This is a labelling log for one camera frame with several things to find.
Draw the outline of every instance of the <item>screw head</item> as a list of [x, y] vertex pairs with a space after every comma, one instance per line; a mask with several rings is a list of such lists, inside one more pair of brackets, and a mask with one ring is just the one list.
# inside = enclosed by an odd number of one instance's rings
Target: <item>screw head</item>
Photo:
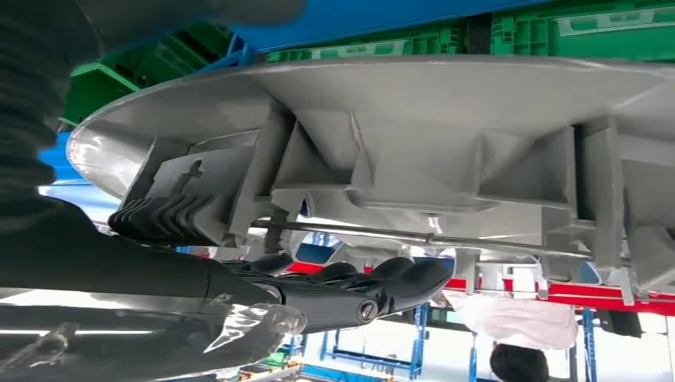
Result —
[[375, 305], [375, 302], [372, 301], [364, 301], [360, 306], [359, 306], [359, 318], [362, 321], [371, 321], [375, 319], [377, 316], [377, 306]]

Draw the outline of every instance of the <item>fluorescent light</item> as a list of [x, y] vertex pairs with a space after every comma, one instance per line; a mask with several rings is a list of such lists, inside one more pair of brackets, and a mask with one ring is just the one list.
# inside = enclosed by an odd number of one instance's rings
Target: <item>fluorescent light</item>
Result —
[[[0, 334], [28, 334], [28, 335], [37, 335], [44, 336], [49, 333], [49, 330], [22, 330], [22, 329], [0, 329]], [[108, 334], [120, 334], [120, 335], [135, 335], [135, 334], [150, 334], [153, 333], [152, 330], [77, 330], [75, 332], [76, 336], [87, 336], [87, 335], [108, 335]]]
[[89, 293], [74, 290], [36, 289], [0, 300], [0, 304], [15, 306], [69, 306], [72, 308], [125, 309], [127, 305], [100, 301]]

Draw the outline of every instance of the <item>white shirt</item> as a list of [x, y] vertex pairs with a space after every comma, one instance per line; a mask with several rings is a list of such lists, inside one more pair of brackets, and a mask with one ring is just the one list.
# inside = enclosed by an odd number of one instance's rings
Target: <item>white shirt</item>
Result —
[[498, 343], [539, 350], [565, 350], [575, 344], [578, 326], [572, 306], [450, 290], [443, 295], [464, 325]]

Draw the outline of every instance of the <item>bolt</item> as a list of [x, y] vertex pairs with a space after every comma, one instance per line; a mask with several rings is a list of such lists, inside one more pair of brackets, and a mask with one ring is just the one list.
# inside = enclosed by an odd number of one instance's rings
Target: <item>bolt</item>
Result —
[[211, 300], [211, 305], [227, 304], [227, 302], [230, 301], [230, 299], [232, 299], [231, 294], [226, 294], [226, 293], [219, 294], [213, 300]]
[[359, 307], [360, 319], [363, 321], [370, 321], [377, 316], [377, 307], [372, 301], [366, 301]]

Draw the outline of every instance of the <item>dark hair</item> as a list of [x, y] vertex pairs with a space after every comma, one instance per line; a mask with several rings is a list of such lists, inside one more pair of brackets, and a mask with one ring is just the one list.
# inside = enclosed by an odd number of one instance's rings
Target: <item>dark hair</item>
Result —
[[504, 382], [548, 381], [548, 364], [541, 350], [497, 344], [492, 349], [490, 367]]

